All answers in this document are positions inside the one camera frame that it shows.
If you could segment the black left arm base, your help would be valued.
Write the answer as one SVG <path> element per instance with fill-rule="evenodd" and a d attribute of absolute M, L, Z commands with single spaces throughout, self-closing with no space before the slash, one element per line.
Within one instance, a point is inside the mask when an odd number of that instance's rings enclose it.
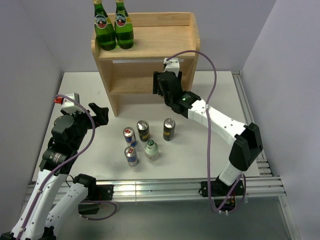
<path fill-rule="evenodd" d="M 88 188 L 88 201 L 111 201 L 113 198 L 114 186 L 112 184 L 95 185 Z"/>

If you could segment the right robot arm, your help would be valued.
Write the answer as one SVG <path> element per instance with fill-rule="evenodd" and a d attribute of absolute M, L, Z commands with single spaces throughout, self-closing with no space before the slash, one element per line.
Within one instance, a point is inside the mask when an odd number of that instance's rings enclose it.
<path fill-rule="evenodd" d="M 229 163 L 219 174 L 217 191 L 229 194 L 236 179 L 251 166 L 263 150 L 259 127 L 251 122 L 236 121 L 208 105 L 197 94 L 182 89 L 182 72 L 153 73 L 153 93 L 164 98 L 164 103 L 175 113 L 208 128 L 208 141 L 215 133 L 231 146 Z"/>

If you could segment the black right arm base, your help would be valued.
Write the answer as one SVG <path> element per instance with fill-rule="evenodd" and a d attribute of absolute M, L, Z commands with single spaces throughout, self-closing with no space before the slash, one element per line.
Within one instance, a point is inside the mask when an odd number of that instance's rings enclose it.
<path fill-rule="evenodd" d="M 211 196 L 212 197 L 225 197 L 229 191 L 231 190 L 232 186 L 227 186 L 220 180 L 212 180 L 210 182 L 211 187 Z M 242 180 L 239 180 L 239 182 L 236 184 L 234 189 L 232 190 L 230 196 L 242 196 L 245 192 L 246 188 L 244 186 L 244 183 Z M 208 182 L 207 181 L 201 181 L 200 182 L 200 189 L 198 190 L 198 194 L 202 197 L 207 198 L 208 197 Z"/>

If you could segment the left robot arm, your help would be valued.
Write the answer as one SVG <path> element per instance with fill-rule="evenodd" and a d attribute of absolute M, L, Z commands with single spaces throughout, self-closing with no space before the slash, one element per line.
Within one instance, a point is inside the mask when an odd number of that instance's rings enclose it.
<path fill-rule="evenodd" d="M 62 197 L 53 202 L 78 158 L 80 145 L 88 130 L 108 124 L 109 108 L 90 103 L 94 116 L 70 101 L 61 105 L 62 115 L 51 130 L 52 137 L 42 155 L 38 177 L 30 199 L 19 221 L 10 232 L 1 235 L 2 240 L 55 240 L 74 209 L 83 200 L 96 199 L 96 179 L 79 174 Z"/>

